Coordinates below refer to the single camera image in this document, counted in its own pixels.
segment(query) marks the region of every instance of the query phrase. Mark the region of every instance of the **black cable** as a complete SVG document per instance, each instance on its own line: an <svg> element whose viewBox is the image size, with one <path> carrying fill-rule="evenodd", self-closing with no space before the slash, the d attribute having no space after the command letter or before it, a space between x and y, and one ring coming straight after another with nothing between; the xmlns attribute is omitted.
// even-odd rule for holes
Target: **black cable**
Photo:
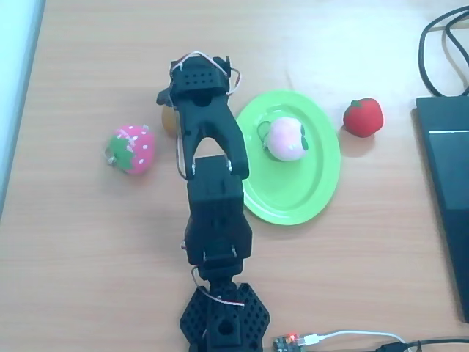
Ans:
<svg viewBox="0 0 469 352"><path fill-rule="evenodd" d="M451 17L453 15L457 15L458 13L464 12L463 14L457 16L453 20L451 20L446 26L445 26L445 33L448 36L448 38L453 42L453 44L458 48L458 50L461 52L461 55L464 57L466 63L469 66L469 55L466 52L466 50L462 47L461 43L456 39L456 37L451 33L451 27L458 21L461 21L463 18L469 16L469 6L464 6L460 7L459 9L452 10L445 15L441 15L437 19L433 20L430 22L422 31L422 34L420 36L420 42L418 44L418 70L420 71L420 76L422 77L422 81L424 81L424 84L426 88L435 96L437 97L444 97L445 95L441 94L438 89L435 88L435 86L432 84L430 81L430 78L426 74L425 70L425 62L424 62L424 49L425 49L425 38L430 29L436 25L437 23L441 22L442 20L447 19L448 17ZM461 95L467 95L469 94L469 87L465 89L465 91Z"/></svg>
<svg viewBox="0 0 469 352"><path fill-rule="evenodd" d="M420 340L410 342L407 344L408 347L416 347L419 345L437 345L441 343L469 343L469 339L433 339L433 340Z"/></svg>
<svg viewBox="0 0 469 352"><path fill-rule="evenodd" d="M391 342L382 345L374 352L405 352L408 348L418 347L417 351L422 351L423 345L437 345L437 344L452 344L452 343L469 343L469 339L433 339L433 340L420 340L410 343Z"/></svg>

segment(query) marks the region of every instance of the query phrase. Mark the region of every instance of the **robotic arm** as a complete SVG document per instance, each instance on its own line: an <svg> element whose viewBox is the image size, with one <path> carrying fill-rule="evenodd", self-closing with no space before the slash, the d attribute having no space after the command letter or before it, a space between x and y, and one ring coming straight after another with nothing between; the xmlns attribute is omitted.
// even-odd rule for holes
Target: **robotic arm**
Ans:
<svg viewBox="0 0 469 352"><path fill-rule="evenodd" d="M229 57L187 57L171 63L171 83L157 103L180 114L180 138L191 215L185 231L188 262L210 283L198 287L182 318L190 352L262 351L270 317L252 288L232 282L251 256L252 230L243 213L243 180L249 176L241 130L228 107ZM226 155L194 158L203 138L213 138Z"/></svg>

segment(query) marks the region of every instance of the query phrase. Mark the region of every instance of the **strawberry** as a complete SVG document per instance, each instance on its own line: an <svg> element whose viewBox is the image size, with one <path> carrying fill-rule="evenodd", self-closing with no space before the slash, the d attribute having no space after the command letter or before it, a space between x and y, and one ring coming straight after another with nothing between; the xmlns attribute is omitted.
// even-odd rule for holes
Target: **strawberry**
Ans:
<svg viewBox="0 0 469 352"><path fill-rule="evenodd" d="M126 125L109 142L112 164L129 174L141 174L153 163L155 136L148 126Z"/></svg>

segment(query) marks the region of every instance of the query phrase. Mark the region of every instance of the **plastic plate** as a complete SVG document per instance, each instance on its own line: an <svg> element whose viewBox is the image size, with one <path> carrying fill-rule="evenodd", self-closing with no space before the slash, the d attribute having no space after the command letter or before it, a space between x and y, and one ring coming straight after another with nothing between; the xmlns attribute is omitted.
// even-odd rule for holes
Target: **plastic plate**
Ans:
<svg viewBox="0 0 469 352"><path fill-rule="evenodd" d="M277 161L263 148L258 126L280 117L294 117L305 128L309 150L298 161ZM341 163L339 141L326 114L305 95L281 90L252 100L237 122L249 159L250 175L243 181L248 209L281 225L301 224L324 209L339 181Z"/></svg>

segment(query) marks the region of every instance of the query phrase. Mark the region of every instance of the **wooden table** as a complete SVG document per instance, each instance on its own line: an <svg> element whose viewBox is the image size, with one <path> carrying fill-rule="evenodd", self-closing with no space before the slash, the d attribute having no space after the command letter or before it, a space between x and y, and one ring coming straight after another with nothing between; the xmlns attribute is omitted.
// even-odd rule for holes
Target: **wooden table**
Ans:
<svg viewBox="0 0 469 352"><path fill-rule="evenodd" d="M468 335L410 117L429 94L417 69L421 30L465 4L49 0L1 224L0 350L186 351L187 194L155 98L169 62L192 50L228 54L242 71L234 114L259 93L296 89L337 129L356 98L378 99L387 119L375 139L339 134L341 179L320 216L286 228L248 213L254 253L236 279L270 310L265 348L291 331ZM469 33L457 36L469 47ZM442 91L462 91L441 32L428 37L426 60ZM158 163L143 178L102 157L126 122L158 135ZM338 337L315 350L386 341Z"/></svg>

